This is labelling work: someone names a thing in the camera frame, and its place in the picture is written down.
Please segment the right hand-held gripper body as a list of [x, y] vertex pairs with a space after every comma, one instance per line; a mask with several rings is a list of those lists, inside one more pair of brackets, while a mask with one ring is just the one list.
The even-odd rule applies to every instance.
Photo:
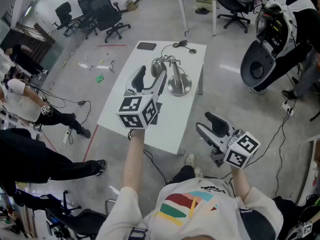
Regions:
[[239, 128], [212, 149], [211, 159], [218, 168], [227, 163], [243, 169], [260, 146], [261, 143], [251, 133]]

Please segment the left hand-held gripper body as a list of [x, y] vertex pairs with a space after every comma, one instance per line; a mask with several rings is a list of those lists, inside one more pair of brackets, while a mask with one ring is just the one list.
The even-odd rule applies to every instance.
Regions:
[[116, 105], [116, 116], [127, 129], [147, 129], [158, 119], [160, 107], [157, 91], [142, 93], [126, 89]]

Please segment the metal stand with round base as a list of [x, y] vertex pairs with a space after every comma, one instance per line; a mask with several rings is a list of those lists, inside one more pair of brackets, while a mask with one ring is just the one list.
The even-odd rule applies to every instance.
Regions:
[[173, 69], [173, 76], [164, 82], [167, 83], [169, 91], [177, 97], [188, 94], [192, 88], [192, 81], [187, 74], [180, 73], [178, 64], [181, 64], [181, 61], [176, 59], [173, 55], [163, 55], [155, 58], [150, 67], [151, 75], [154, 78], [157, 78], [162, 72], [165, 72], [165, 77], [167, 77], [166, 63]]

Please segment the person's left forearm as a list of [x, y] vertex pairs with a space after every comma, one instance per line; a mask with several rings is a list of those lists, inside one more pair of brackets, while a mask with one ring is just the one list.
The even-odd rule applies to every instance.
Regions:
[[134, 129], [123, 168], [123, 187], [132, 188], [136, 193], [142, 182], [144, 141], [145, 130]]

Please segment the person's right forearm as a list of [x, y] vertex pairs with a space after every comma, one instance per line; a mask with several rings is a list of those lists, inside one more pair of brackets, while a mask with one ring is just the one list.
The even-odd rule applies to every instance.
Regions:
[[230, 168], [234, 180], [235, 196], [240, 197], [243, 201], [245, 201], [251, 190], [245, 171], [234, 166], [231, 166]]

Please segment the black flat phone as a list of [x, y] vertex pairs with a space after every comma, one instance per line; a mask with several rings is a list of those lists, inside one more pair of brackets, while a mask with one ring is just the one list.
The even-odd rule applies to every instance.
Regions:
[[156, 48], [157, 44], [152, 42], [140, 42], [137, 45], [138, 50], [145, 50], [145, 51], [153, 51]]

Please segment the person's black trousers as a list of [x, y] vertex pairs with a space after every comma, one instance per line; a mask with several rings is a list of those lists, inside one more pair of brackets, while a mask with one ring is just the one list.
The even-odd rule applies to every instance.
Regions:
[[180, 171], [170, 179], [166, 185], [181, 183], [196, 177], [194, 168], [191, 165], [183, 166]]

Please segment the black office chair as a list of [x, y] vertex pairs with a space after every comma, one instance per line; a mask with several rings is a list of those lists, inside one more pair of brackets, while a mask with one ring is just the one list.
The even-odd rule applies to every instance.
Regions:
[[108, 38], [116, 33], [118, 39], [121, 40], [122, 36], [118, 30], [123, 28], [131, 28], [130, 24], [123, 24], [122, 13], [120, 11], [119, 5], [117, 2], [112, 3], [111, 0], [92, 0], [92, 18], [95, 20], [95, 26], [100, 31], [106, 31], [106, 38], [104, 42], [108, 42]]
[[82, 30], [84, 28], [89, 28], [89, 32], [87, 33], [85, 39], [88, 39], [89, 34], [94, 31], [95, 36], [98, 35], [97, 33], [97, 23], [96, 20], [93, 18], [93, 7], [92, 2], [94, 0], [77, 0], [79, 7], [82, 10], [82, 16], [80, 16], [77, 21], [79, 22], [77, 29]]
[[248, 15], [254, 9], [254, 0], [217, 0], [218, 3], [228, 10], [230, 14], [218, 14], [217, 18], [221, 17], [229, 18], [230, 20], [223, 26], [224, 29], [227, 29], [232, 23], [239, 24], [245, 34], [248, 33], [248, 27], [245, 25], [246, 22], [248, 25], [251, 23], [251, 20], [244, 17], [244, 14]]
[[58, 25], [56, 21], [52, 25], [56, 26], [57, 30], [66, 28], [66, 30], [63, 33], [65, 37], [68, 37], [68, 32], [70, 30], [73, 30], [76, 28], [75, 24], [77, 22], [72, 20], [72, 15], [70, 14], [71, 11], [72, 9], [69, 2], [64, 2], [55, 10], [55, 13], [60, 21], [60, 25]]
[[44, 209], [47, 218], [46, 227], [50, 236], [55, 236], [59, 240], [96, 240], [99, 230], [105, 222], [107, 215], [84, 209], [77, 215], [72, 215], [72, 211], [80, 210], [79, 205], [74, 208], [67, 207], [66, 194], [63, 192], [63, 201], [53, 195], [43, 195], [52, 203], [51, 207]]

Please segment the white shelf rack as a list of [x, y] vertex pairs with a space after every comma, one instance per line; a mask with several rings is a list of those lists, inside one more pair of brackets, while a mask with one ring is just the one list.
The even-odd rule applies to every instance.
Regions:
[[307, 166], [306, 176], [303, 182], [303, 188], [297, 200], [298, 206], [304, 206], [307, 200], [307, 196], [314, 194], [317, 187], [319, 170], [316, 160], [316, 147], [318, 141], [320, 141], [320, 134], [307, 139], [307, 142], [311, 146], [311, 155], [309, 159], [309, 165]]

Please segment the white grey backpack shell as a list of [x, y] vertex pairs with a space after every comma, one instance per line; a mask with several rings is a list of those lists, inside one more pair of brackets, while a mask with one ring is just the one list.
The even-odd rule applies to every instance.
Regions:
[[248, 87], [264, 82], [274, 71], [276, 60], [297, 47], [297, 21], [294, 6], [269, 0], [255, 20], [256, 40], [247, 49], [240, 67]]

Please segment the person's white printed shirt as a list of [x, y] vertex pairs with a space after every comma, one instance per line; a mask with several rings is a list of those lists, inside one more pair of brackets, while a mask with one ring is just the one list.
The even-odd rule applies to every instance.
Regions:
[[276, 240], [283, 222], [275, 202], [256, 188], [241, 199], [222, 180], [192, 178], [163, 187], [146, 216], [136, 191], [123, 187], [96, 240]]

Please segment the dark wooden pallet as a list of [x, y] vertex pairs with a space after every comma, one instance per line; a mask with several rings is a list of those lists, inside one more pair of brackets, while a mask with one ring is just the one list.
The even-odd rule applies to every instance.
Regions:
[[26, 34], [27, 31], [18, 31], [10, 29], [4, 39], [0, 42], [0, 48], [12, 48], [14, 45], [24, 45], [32, 49], [29, 52], [31, 58], [37, 63], [42, 62], [44, 57], [49, 52], [50, 48], [55, 44], [55, 40], [48, 34], [40, 37], [33, 37], [30, 34]]

